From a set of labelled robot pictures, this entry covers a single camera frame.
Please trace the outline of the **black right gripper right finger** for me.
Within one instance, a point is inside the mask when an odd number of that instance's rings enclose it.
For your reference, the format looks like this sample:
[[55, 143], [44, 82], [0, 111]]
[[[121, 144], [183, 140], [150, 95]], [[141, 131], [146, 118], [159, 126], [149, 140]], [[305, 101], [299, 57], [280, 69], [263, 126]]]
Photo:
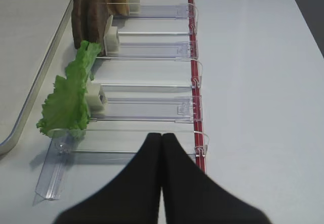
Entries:
[[162, 160], [167, 223], [270, 223], [200, 170], [172, 133], [162, 136]]

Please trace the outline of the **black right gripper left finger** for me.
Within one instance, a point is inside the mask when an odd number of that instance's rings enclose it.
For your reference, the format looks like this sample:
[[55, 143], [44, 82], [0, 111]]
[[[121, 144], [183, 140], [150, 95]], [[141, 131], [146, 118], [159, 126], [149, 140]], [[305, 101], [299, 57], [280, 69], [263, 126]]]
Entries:
[[63, 211], [55, 223], [157, 223], [161, 134], [147, 134], [128, 165], [101, 190]]

